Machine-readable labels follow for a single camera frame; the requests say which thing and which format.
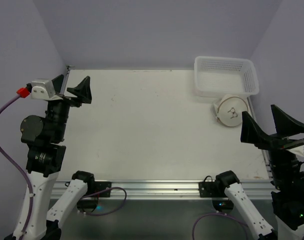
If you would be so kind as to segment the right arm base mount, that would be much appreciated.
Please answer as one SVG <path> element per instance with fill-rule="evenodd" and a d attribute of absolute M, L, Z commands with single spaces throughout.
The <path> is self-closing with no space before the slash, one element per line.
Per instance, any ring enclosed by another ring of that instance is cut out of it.
<path fill-rule="evenodd" d="M 204 180 L 198 182 L 198 191 L 201 198 L 212 200 L 212 205 L 218 212 L 227 213 L 234 208 L 234 204 L 219 189 L 217 181 L 213 180 L 209 175 Z"/>

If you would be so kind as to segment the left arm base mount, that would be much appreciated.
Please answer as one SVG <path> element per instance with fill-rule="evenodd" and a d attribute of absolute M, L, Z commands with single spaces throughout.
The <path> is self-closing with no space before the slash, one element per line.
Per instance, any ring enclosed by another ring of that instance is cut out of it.
<path fill-rule="evenodd" d="M 85 196 L 97 193 L 100 191 L 103 191 L 105 189 L 108 189 L 112 187 L 112 182 L 110 181 L 96 181 L 94 183 L 94 186 L 90 188 L 85 194 Z M 104 192 L 101 194 L 97 194 L 94 196 L 91 196 L 90 198 L 82 198 L 77 202 L 77 209 L 81 212 L 94 212 L 95 210 L 100 209 L 99 206 L 99 198 L 109 198 L 110 197 L 110 192 Z"/>

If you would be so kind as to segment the aluminium rail frame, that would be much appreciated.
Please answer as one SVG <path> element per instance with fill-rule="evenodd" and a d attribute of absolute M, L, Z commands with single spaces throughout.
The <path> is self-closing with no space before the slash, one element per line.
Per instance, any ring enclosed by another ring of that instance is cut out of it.
<path fill-rule="evenodd" d="M 70 110 L 53 199 L 77 170 L 111 182 L 112 199 L 196 200 L 200 181 L 228 170 L 251 199 L 270 198 L 266 154 L 240 142 L 240 127 L 216 121 L 192 70 L 72 69 L 67 86 L 85 76 L 93 100 Z"/>

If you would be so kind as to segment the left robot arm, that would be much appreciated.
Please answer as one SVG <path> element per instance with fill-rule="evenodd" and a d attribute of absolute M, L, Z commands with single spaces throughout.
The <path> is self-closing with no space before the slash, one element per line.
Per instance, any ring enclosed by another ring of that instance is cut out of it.
<path fill-rule="evenodd" d="M 62 167 L 66 147 L 60 145 L 71 107 L 90 104 L 90 77 L 76 87 L 69 87 L 71 96 L 60 93 L 64 80 L 59 75 L 52 80 L 37 79 L 17 91 L 21 98 L 47 102 L 45 116 L 29 115 L 20 125 L 21 142 L 28 146 L 26 170 L 27 189 L 20 216 L 9 240 L 58 240 L 62 226 L 77 202 L 94 186 L 94 175 L 77 171 L 68 189 L 52 207 L 50 195 Z"/>

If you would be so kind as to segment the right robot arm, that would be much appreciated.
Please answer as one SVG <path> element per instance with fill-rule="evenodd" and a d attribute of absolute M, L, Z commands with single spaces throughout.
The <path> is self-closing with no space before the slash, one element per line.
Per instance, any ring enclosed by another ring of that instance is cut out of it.
<path fill-rule="evenodd" d="M 245 193 L 234 172 L 226 171 L 215 177 L 219 192 L 227 196 L 247 224 L 255 240 L 304 240 L 304 123 L 271 105 L 276 133 L 265 133 L 251 115 L 242 113 L 241 142 L 253 144 L 269 154 L 272 173 L 271 193 L 273 213 L 278 228 L 274 229 L 257 210 Z"/>

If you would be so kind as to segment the white plastic basket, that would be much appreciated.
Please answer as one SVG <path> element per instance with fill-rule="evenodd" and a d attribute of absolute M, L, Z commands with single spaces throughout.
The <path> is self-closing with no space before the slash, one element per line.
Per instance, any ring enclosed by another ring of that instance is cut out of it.
<path fill-rule="evenodd" d="M 252 61 L 244 58 L 198 56 L 194 61 L 195 92 L 200 97 L 231 94 L 247 98 L 259 93 Z"/>

